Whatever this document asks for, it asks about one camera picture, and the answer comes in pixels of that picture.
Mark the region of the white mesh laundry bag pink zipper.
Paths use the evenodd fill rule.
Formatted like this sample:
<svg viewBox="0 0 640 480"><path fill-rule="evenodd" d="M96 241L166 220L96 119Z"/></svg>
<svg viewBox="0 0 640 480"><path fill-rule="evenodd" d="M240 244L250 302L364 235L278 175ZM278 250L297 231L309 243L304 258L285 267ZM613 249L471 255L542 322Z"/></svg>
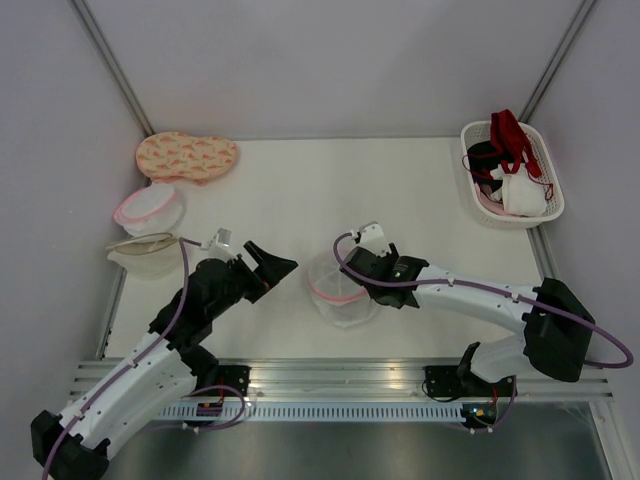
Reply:
<svg viewBox="0 0 640 480"><path fill-rule="evenodd" d="M306 285L319 314L336 327L350 329L371 321L378 313L379 307L367 291L340 271L331 251L310 262Z"/></svg>

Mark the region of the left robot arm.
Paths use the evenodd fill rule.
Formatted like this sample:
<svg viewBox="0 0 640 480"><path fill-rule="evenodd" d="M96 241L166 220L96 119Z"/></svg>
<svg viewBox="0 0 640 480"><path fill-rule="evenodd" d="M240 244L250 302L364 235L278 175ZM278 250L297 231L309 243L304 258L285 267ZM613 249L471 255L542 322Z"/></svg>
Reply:
<svg viewBox="0 0 640 480"><path fill-rule="evenodd" d="M254 242L239 255L213 255L195 267L188 240L178 241L183 284L119 364L61 412L31 422L32 453L45 479L100 479L126 443L167 405L206 396L218 384L219 362L200 343L214 321L242 300L256 303L298 266Z"/></svg>

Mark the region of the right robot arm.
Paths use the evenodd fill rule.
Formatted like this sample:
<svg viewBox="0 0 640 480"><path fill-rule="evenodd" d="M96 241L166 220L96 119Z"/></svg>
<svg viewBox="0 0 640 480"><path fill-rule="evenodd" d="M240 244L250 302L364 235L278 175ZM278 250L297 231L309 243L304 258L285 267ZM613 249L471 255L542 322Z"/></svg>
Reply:
<svg viewBox="0 0 640 480"><path fill-rule="evenodd" d="M566 383L581 377L595 320L560 280L546 278L538 286L482 283L395 249L378 256L361 246L347 254L341 270L382 306L446 310L508 330L502 340L474 342L465 350L456 381L469 395L529 371Z"/></svg>

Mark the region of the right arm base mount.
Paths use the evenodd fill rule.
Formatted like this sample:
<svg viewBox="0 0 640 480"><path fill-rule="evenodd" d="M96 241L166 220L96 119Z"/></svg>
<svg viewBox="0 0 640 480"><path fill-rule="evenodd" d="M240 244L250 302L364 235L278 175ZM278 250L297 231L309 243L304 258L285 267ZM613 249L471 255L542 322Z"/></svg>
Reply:
<svg viewBox="0 0 640 480"><path fill-rule="evenodd" d="M457 367L452 365L425 366L423 373L423 393L438 402L467 398L509 398L514 392L514 380L511 377L497 383L488 383L473 375L460 378Z"/></svg>

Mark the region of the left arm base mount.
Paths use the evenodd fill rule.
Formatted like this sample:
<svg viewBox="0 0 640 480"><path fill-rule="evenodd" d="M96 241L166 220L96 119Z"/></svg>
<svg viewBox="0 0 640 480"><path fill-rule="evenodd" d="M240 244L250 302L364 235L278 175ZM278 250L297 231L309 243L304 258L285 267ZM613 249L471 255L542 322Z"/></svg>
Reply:
<svg viewBox="0 0 640 480"><path fill-rule="evenodd" d="M247 395L250 383L251 368L248 365L217 365L197 375L196 386L191 392L195 396L222 394L224 397L231 392L221 389L221 386L237 390L243 396Z"/></svg>

